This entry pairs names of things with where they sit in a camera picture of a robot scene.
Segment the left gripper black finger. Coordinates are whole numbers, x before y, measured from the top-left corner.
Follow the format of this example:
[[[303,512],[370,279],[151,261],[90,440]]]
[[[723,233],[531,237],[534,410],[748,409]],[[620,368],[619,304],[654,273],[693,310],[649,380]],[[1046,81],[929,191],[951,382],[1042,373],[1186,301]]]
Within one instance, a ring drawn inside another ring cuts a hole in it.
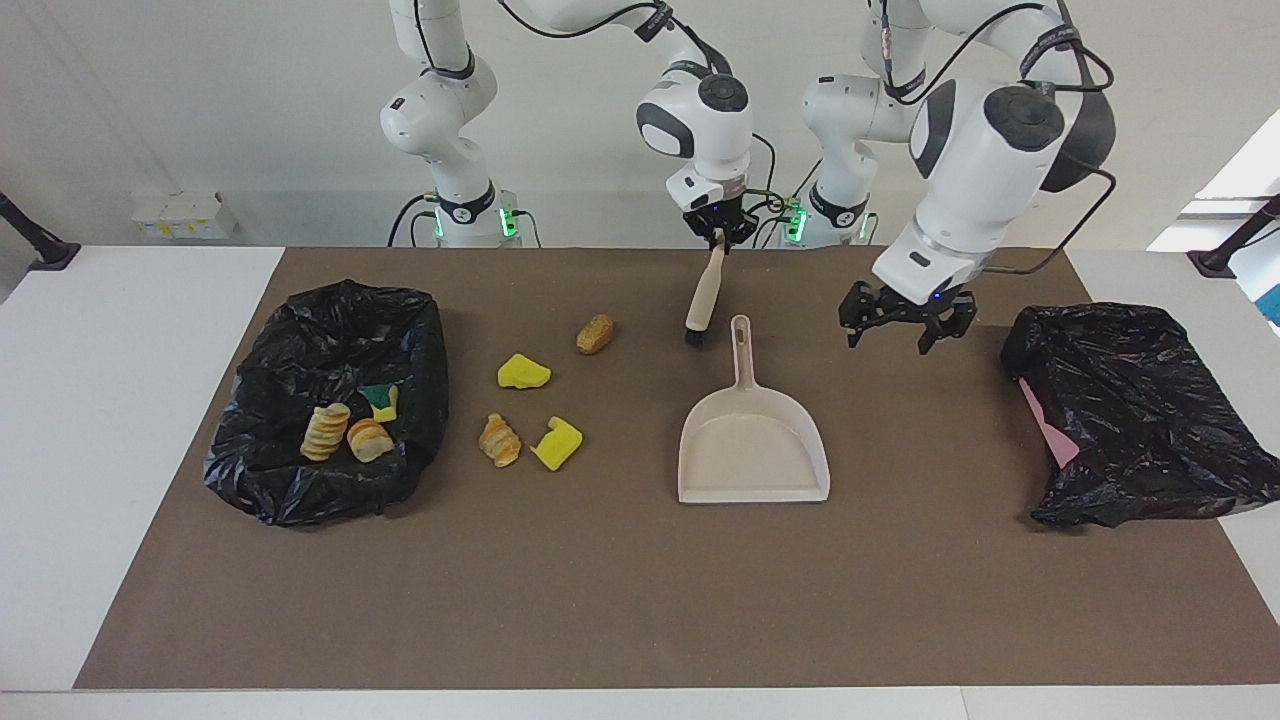
[[[964,337],[975,316],[975,299],[940,299],[927,304],[920,309],[924,331],[916,343],[918,352],[924,356],[940,341]]]
[[[855,348],[863,334],[882,325],[881,291],[870,283],[854,283],[838,305],[838,323]]]

